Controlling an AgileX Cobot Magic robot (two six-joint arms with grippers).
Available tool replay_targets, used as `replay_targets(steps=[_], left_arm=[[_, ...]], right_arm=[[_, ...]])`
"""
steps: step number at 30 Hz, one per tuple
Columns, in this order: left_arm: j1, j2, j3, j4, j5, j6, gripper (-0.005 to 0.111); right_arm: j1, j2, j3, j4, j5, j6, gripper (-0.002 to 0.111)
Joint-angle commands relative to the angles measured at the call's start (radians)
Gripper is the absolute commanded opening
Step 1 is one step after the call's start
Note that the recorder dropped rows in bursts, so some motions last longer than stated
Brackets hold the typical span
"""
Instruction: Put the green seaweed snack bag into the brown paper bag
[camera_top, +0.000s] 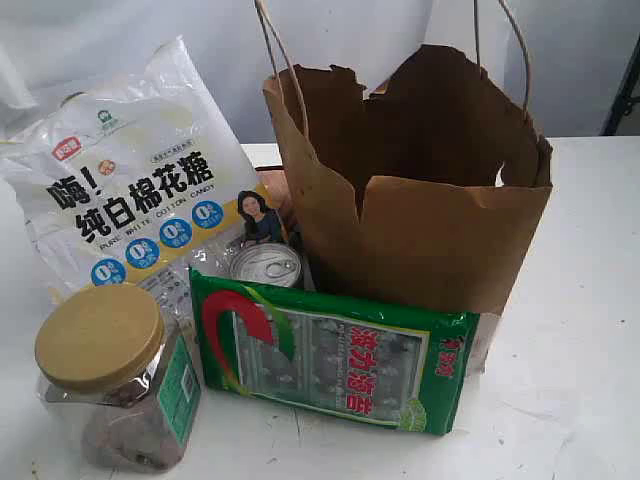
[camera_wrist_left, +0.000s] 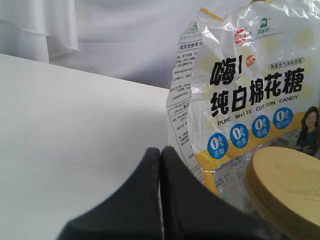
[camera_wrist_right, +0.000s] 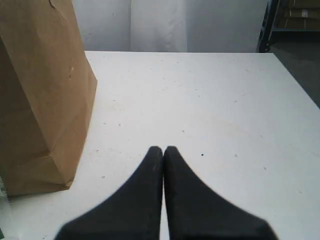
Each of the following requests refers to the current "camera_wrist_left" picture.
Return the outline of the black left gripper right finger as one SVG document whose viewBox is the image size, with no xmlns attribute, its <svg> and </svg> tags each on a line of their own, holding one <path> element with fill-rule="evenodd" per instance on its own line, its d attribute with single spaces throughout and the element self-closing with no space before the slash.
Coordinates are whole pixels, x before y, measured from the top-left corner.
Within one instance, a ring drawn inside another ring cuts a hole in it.
<svg viewBox="0 0 320 240">
<path fill-rule="evenodd" d="M 267 224 L 229 205 L 166 146 L 160 159 L 160 198 L 166 240 L 269 240 Z"/>
</svg>

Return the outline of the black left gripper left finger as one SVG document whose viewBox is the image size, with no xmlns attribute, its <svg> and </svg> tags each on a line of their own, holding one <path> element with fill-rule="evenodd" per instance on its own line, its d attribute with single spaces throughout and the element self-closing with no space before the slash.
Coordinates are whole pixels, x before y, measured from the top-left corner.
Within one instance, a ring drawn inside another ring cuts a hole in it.
<svg viewBox="0 0 320 240">
<path fill-rule="evenodd" d="M 150 147 L 108 199 L 70 220 L 59 240 L 158 240 L 160 151 Z"/>
</svg>

